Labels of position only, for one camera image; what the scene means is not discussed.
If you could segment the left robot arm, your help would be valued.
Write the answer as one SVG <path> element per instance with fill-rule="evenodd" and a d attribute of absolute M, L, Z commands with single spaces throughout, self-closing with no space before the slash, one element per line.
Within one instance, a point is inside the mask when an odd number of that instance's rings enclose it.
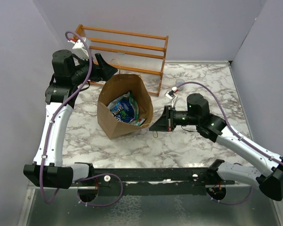
<path fill-rule="evenodd" d="M 73 112 L 79 87 L 88 81 L 108 81 L 117 68 L 108 64 L 100 53 L 83 59 L 71 51 L 58 50 L 52 55 L 54 73 L 45 91 L 46 119 L 41 142 L 32 164 L 26 164 L 24 175 L 39 187 L 68 189 L 79 180 L 89 186 L 95 175 L 89 163 L 63 166 L 62 150 L 66 128 Z"/>

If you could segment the brown paper bag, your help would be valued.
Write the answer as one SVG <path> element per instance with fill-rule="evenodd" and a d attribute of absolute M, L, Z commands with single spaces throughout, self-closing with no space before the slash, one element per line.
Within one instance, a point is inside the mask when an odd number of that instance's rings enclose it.
<path fill-rule="evenodd" d="M 105 82 L 97 102 L 97 121 L 112 140 L 145 129 L 153 120 L 153 104 L 142 78 L 137 74 L 117 72 Z"/>

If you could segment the blue salt vinegar chips bag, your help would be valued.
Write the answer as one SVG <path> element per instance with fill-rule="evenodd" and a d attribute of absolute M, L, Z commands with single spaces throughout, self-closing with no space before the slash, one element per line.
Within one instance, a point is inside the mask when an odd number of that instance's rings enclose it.
<path fill-rule="evenodd" d="M 114 100 L 108 105 L 108 109 L 115 117 L 115 119 L 119 122 L 125 122 L 125 118 L 126 118 L 126 112 L 125 112 L 126 106 L 124 105 L 125 98 L 126 97 L 122 97 L 120 99 Z"/>

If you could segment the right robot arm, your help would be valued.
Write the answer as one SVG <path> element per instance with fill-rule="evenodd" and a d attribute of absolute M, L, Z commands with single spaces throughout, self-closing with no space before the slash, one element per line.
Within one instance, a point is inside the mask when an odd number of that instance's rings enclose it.
<path fill-rule="evenodd" d="M 283 199 L 283 156 L 271 152 L 239 133 L 219 116 L 210 113 L 208 101 L 198 93 L 187 97 L 187 110 L 178 111 L 166 105 L 161 117 L 149 130 L 172 132 L 176 126 L 193 125 L 204 138 L 222 145 L 252 164 L 252 167 L 215 161 L 207 172 L 208 181 L 218 184 L 222 180 L 242 182 L 258 188 L 268 198 Z"/>

